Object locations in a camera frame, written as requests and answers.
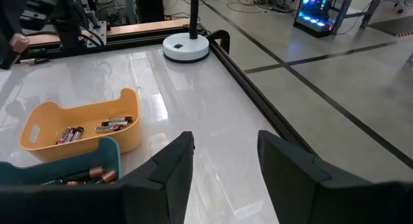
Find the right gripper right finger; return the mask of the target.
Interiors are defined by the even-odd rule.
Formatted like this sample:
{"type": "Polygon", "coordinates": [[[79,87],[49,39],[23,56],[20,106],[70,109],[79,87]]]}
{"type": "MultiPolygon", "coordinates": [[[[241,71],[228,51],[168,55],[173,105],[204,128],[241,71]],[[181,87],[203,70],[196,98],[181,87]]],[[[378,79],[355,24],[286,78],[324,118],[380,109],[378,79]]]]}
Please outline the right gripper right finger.
{"type": "Polygon", "coordinates": [[[257,153],[280,224],[413,224],[413,183],[371,183],[266,130],[257,153]]]}

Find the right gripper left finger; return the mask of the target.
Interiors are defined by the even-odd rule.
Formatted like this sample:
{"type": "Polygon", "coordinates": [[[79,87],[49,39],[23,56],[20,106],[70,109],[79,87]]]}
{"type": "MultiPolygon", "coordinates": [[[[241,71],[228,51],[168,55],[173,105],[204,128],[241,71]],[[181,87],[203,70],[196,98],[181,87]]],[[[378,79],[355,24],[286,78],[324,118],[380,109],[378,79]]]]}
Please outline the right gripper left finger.
{"type": "Polygon", "coordinates": [[[0,224],[183,224],[194,149],[182,132],[113,183],[0,186],[0,224]]]}

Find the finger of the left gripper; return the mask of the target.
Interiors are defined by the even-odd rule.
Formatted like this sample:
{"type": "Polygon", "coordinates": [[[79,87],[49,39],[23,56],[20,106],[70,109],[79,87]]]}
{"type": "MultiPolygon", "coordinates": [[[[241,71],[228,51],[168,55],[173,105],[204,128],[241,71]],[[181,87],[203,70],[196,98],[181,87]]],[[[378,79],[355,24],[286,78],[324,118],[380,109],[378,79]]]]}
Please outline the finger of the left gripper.
{"type": "Polygon", "coordinates": [[[20,16],[22,0],[0,0],[0,69],[9,70],[26,50],[20,16]]]}

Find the yellow plastic bin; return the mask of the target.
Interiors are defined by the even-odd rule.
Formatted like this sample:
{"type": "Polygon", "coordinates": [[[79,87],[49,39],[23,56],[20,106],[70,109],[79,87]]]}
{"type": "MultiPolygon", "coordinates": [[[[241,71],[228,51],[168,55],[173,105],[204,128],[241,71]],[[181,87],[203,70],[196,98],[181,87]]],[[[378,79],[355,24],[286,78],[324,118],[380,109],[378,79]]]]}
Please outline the yellow plastic bin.
{"type": "Polygon", "coordinates": [[[124,88],[119,99],[72,108],[44,102],[28,115],[19,136],[19,146],[37,159],[50,162],[93,151],[103,137],[113,138],[121,153],[130,152],[139,145],[139,99],[135,90],[124,88]],[[133,117],[133,122],[119,131],[95,131],[111,117],[133,117]],[[67,127],[83,127],[81,139],[60,143],[59,138],[67,127]]]}

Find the blue plastic bin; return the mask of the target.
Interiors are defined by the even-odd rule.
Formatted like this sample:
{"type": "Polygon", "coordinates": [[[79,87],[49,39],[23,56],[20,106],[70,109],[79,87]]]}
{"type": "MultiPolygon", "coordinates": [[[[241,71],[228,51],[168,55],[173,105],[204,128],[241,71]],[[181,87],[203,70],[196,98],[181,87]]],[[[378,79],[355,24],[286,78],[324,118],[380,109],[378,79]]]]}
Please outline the blue plastic bin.
{"type": "Polygon", "coordinates": [[[0,162],[0,186],[40,185],[98,166],[106,170],[116,170],[119,176],[123,175],[116,140],[102,137],[97,148],[91,152],[31,167],[16,167],[8,162],[0,162]]]}

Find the black computer tower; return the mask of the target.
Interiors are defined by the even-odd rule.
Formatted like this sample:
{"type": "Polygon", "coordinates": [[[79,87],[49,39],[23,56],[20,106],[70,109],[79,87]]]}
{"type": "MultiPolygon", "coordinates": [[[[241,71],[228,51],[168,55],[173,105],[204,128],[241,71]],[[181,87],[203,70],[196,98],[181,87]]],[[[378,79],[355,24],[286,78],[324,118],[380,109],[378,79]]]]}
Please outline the black computer tower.
{"type": "Polygon", "coordinates": [[[164,21],[163,0],[136,0],[136,13],[140,23],[164,21]]]}

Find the white desk lamp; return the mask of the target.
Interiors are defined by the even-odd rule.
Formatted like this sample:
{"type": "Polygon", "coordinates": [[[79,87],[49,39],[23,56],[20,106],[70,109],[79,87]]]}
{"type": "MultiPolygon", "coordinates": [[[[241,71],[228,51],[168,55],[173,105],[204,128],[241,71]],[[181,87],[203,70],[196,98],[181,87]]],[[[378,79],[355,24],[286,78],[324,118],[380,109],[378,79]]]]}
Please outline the white desk lamp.
{"type": "Polygon", "coordinates": [[[199,0],[191,0],[188,32],[172,34],[163,41],[164,57],[176,63],[196,63],[209,55],[209,41],[197,32],[199,0]]]}

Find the computer tower colourful lights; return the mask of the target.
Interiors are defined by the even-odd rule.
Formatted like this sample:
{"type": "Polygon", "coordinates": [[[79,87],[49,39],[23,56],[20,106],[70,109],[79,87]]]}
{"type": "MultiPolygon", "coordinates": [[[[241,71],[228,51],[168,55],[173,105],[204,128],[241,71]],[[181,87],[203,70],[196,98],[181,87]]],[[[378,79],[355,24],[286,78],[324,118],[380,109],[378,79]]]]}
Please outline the computer tower colourful lights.
{"type": "Polygon", "coordinates": [[[293,27],[315,38],[330,35],[334,26],[331,6],[332,0],[300,0],[293,27]]]}

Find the black floor mat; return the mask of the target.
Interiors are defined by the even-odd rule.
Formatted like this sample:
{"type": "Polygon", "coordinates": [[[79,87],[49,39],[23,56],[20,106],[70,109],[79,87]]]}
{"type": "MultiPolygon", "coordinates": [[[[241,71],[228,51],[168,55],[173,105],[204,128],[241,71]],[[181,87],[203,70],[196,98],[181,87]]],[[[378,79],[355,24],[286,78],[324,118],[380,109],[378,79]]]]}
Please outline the black floor mat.
{"type": "Polygon", "coordinates": [[[394,37],[405,37],[413,35],[413,15],[372,23],[369,27],[394,37]]]}

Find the black frame bracket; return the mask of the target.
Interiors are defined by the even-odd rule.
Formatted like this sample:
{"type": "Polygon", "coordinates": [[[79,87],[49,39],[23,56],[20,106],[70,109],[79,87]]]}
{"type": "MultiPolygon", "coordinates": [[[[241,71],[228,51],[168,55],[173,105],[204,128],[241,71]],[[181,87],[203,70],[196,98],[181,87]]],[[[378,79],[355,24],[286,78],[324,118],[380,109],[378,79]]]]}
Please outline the black frame bracket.
{"type": "Polygon", "coordinates": [[[230,53],[230,34],[226,30],[216,30],[211,32],[206,36],[209,41],[220,40],[221,48],[226,52],[230,53]]]}

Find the wooden desk grey frame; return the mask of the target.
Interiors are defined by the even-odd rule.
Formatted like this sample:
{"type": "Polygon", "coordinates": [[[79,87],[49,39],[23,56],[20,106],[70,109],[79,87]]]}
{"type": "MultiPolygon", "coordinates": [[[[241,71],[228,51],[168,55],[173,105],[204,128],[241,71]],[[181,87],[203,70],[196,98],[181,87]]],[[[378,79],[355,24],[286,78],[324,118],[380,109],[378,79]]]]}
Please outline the wooden desk grey frame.
{"type": "Polygon", "coordinates": [[[331,9],[337,12],[337,17],[333,27],[333,33],[338,34],[338,30],[341,28],[341,25],[344,19],[353,18],[353,17],[363,17],[361,21],[361,28],[365,28],[371,20],[374,12],[379,6],[381,0],[371,0],[367,7],[361,12],[356,12],[353,14],[347,14],[348,9],[350,8],[352,0],[343,0],[341,2],[340,8],[332,6],[331,9]]]}

